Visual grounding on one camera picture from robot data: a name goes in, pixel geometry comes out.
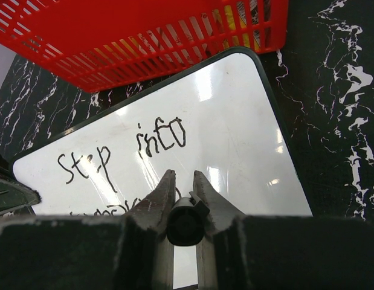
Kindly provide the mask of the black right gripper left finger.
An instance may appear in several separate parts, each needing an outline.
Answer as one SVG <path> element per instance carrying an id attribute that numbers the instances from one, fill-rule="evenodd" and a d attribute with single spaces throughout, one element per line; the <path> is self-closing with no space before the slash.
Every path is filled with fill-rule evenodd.
<path id="1" fill-rule="evenodd" d="M 0 289 L 172 289 L 175 181 L 121 216 L 0 218 Z"/>

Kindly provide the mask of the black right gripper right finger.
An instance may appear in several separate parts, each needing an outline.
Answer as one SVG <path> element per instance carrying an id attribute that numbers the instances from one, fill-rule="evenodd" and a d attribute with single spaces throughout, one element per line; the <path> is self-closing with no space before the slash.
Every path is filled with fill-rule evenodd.
<path id="1" fill-rule="evenodd" d="M 374 289 L 374 226 L 333 217 L 251 216 L 200 171 L 208 207 L 196 247 L 199 289 Z"/>

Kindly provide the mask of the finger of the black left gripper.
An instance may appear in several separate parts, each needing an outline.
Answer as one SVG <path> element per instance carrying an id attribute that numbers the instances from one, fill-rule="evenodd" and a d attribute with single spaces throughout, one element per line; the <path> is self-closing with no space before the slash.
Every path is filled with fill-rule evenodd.
<path id="1" fill-rule="evenodd" d="M 0 215 L 39 204 L 40 194 L 0 173 Z"/>

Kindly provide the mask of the white whiteboard marker pen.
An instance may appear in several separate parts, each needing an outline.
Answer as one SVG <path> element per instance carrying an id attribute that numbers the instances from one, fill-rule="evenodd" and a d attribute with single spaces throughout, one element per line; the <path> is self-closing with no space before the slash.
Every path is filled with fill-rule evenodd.
<path id="1" fill-rule="evenodd" d="M 195 246 L 204 237 L 204 224 L 210 209 L 201 198 L 190 192 L 173 206 L 167 220 L 167 238 L 178 247 Z"/>

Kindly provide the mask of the small white whiteboard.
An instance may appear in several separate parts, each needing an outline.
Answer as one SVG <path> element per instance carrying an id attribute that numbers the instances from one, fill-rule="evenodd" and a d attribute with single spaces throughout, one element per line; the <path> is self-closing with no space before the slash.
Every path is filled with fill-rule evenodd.
<path id="1" fill-rule="evenodd" d="M 40 193 L 35 216 L 121 216 L 168 170 L 174 205 L 190 197 L 200 171 L 244 214 L 311 215 L 266 74 L 244 48 L 24 152 L 11 170 Z M 197 245 L 173 245 L 173 282 L 198 283 Z"/>

